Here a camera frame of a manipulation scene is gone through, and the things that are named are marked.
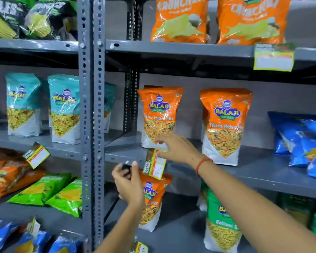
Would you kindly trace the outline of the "person's right hand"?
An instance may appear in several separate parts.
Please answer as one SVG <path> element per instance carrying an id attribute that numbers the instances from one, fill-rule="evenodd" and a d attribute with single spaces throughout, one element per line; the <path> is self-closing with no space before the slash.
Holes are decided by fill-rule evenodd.
<path id="1" fill-rule="evenodd" d="M 174 158 L 166 158 L 166 160 L 186 164 L 193 169 L 196 169 L 196 166 L 202 159 L 207 158 L 204 154 L 200 153 L 190 141 L 173 132 L 158 136 L 155 139 L 155 143 L 165 143 L 168 151 L 174 152 Z"/>

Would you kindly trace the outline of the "person's left hand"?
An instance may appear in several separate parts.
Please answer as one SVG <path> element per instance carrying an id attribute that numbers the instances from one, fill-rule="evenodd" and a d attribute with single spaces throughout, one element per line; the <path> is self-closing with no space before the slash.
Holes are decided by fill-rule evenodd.
<path id="1" fill-rule="evenodd" d="M 130 171 L 123 170 L 123 165 L 118 164 L 111 174 L 121 199 L 136 209 L 143 210 L 146 205 L 143 184 L 141 180 L 136 183 L 131 182 L 131 168 Z"/>

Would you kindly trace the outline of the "person's left forearm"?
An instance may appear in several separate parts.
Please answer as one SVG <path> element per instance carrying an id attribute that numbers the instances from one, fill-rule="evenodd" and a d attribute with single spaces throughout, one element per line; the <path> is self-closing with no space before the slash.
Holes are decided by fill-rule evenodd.
<path id="1" fill-rule="evenodd" d="M 94 253 L 129 253 L 139 227 L 143 205 L 129 203 L 116 225 Z"/>

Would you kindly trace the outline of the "person's right forearm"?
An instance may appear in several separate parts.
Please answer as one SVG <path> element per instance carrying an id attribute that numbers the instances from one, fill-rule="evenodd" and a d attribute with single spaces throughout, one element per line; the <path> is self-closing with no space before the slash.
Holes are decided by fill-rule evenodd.
<path id="1" fill-rule="evenodd" d="M 199 175 L 258 253 L 316 253 L 316 235 L 263 195 L 210 161 Z"/>

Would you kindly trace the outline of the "orange snack mix packet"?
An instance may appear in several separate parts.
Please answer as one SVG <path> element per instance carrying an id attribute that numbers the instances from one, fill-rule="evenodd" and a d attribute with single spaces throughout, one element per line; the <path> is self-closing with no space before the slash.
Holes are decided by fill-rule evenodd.
<path id="1" fill-rule="evenodd" d="M 202 154 L 215 164 L 237 166 L 253 92 L 242 88 L 202 89 L 200 100 L 208 112 Z"/>
<path id="2" fill-rule="evenodd" d="M 143 169 L 139 169 L 139 176 L 143 184 L 145 197 L 145 207 L 139 228 L 153 232 L 160 218 L 165 188 L 171 184 L 173 175 L 164 173 L 159 180 L 144 174 Z"/>
<path id="3" fill-rule="evenodd" d="M 183 88 L 144 86 L 137 92 L 143 103 L 142 147 L 167 150 L 165 143 L 159 144 L 155 140 L 174 130 Z"/>

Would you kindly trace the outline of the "red wrist band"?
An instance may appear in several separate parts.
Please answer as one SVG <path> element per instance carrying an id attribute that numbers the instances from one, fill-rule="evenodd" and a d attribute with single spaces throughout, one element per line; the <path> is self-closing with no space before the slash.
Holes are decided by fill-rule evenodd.
<path id="1" fill-rule="evenodd" d="M 199 175 L 199 169 L 200 169 L 200 167 L 202 166 L 202 164 L 204 163 L 204 162 L 206 162 L 206 161 L 210 161 L 210 162 L 213 162 L 213 160 L 212 159 L 210 159 L 210 158 L 204 158 L 204 159 L 202 159 L 199 163 L 198 163 L 198 165 L 196 166 L 196 169 L 195 169 L 195 173 L 200 177 L 200 175 Z"/>

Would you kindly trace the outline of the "grey metal shelving rack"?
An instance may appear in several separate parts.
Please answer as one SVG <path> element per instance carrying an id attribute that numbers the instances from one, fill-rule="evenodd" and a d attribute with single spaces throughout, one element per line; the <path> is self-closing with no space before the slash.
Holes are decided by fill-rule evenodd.
<path id="1" fill-rule="evenodd" d="M 193 64 L 198 63 L 195 60 L 203 59 L 227 59 L 228 66 L 237 66 L 233 63 L 233 59 L 253 59 L 253 46 L 225 46 L 210 44 L 192 44 L 192 43 L 154 43 L 141 41 L 141 22 L 137 12 L 142 13 L 143 0 L 130 0 L 127 4 L 127 29 L 129 29 L 128 40 L 106 40 L 105 39 L 105 0 L 86 0 L 89 1 L 89 37 L 90 37 L 90 75 L 94 77 L 94 88 L 90 90 L 90 95 L 94 94 L 94 102 L 90 97 L 91 106 L 94 111 L 90 111 L 91 124 L 90 135 L 93 136 L 90 142 L 92 158 L 90 161 L 91 182 L 94 183 L 94 205 L 92 212 L 94 215 L 94 235 L 92 235 L 92 249 L 103 240 L 104 222 L 106 220 L 103 212 L 104 207 L 104 164 L 105 164 L 105 142 L 104 142 L 104 80 L 105 80 L 105 52 L 111 51 L 120 53 L 124 57 L 125 53 L 134 55 L 135 64 L 132 65 L 130 60 L 121 63 L 112 57 L 107 56 L 107 62 L 118 68 L 121 72 L 130 75 L 130 79 L 125 80 L 124 95 L 124 122 L 121 136 L 123 133 L 133 130 L 136 126 L 137 114 L 137 86 L 133 86 L 132 74 L 134 72 L 144 72 L 148 69 L 149 73 L 169 74 L 173 76 L 193 76 L 193 77 L 210 77 L 209 69 L 204 72 L 195 68 L 193 72 Z"/>
<path id="2" fill-rule="evenodd" d="M 78 69 L 80 79 L 80 144 L 77 154 L 83 179 L 84 253 L 94 249 L 93 221 L 93 48 L 92 5 L 76 0 L 78 41 L 0 39 L 0 65 Z"/>

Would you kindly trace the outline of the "green sev snack packet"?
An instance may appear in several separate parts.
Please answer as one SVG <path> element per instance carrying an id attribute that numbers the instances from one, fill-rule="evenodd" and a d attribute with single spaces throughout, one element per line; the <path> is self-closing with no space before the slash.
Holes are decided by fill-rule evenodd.
<path id="1" fill-rule="evenodd" d="M 207 195 L 208 195 L 208 185 L 205 183 L 203 179 L 201 179 L 201 187 L 200 187 L 200 193 L 197 200 L 197 207 L 201 210 L 206 212 L 208 208 L 208 202 L 207 202 Z"/>
<path id="2" fill-rule="evenodd" d="M 208 189 L 207 215 L 204 236 L 205 247 L 214 252 L 238 253 L 238 245 L 242 232 L 219 202 L 218 198 Z"/>

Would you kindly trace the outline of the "bright green chips packet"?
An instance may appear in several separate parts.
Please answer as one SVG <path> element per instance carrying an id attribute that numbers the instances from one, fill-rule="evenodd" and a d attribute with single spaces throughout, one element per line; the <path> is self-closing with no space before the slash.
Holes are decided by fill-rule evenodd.
<path id="1" fill-rule="evenodd" d="M 76 218 L 80 217 L 83 208 L 81 177 L 75 178 L 45 204 Z"/>
<path id="2" fill-rule="evenodd" d="M 38 182 L 10 198 L 7 203 L 44 206 L 45 202 L 61 191 L 72 177 L 71 173 L 47 173 Z"/>

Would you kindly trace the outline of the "teal snack mix packet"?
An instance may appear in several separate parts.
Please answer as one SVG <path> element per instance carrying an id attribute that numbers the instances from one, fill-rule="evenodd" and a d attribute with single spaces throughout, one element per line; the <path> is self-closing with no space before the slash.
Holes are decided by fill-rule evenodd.
<path id="1" fill-rule="evenodd" d="M 116 85 L 104 83 L 104 133 L 110 130 L 111 110 L 114 106 L 116 91 Z"/>
<path id="2" fill-rule="evenodd" d="M 48 76 L 52 141 L 78 144 L 80 140 L 80 81 L 78 76 Z"/>
<path id="3" fill-rule="evenodd" d="M 36 137 L 41 134 L 41 82 L 32 73 L 5 75 L 8 135 Z"/>

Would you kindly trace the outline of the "large orange chips packet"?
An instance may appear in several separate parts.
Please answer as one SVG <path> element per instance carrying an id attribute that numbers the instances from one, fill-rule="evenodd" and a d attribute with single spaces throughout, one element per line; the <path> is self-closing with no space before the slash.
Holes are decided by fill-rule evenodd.
<path id="1" fill-rule="evenodd" d="M 207 42 L 209 0 L 156 0 L 151 42 Z"/>
<path id="2" fill-rule="evenodd" d="M 218 0 L 216 44 L 285 42 L 291 0 Z"/>

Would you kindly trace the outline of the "dark green snack packet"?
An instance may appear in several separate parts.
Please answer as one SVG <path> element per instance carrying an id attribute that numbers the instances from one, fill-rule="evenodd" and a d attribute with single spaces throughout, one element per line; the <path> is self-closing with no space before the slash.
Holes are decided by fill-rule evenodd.
<path id="1" fill-rule="evenodd" d="M 281 209 L 291 215 L 291 217 L 293 217 L 296 221 L 309 228 L 311 218 L 316 207 L 315 199 L 286 193 L 278 193 L 276 202 Z"/>

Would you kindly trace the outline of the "black and green snack packet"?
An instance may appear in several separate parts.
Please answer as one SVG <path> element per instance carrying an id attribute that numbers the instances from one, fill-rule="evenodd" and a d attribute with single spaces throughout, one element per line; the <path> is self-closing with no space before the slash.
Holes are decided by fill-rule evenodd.
<path id="1" fill-rule="evenodd" d="M 0 0 L 0 38 L 19 39 L 21 26 L 35 0 Z"/>
<path id="2" fill-rule="evenodd" d="M 30 39 L 77 41 L 76 0 L 38 0 L 21 29 Z"/>

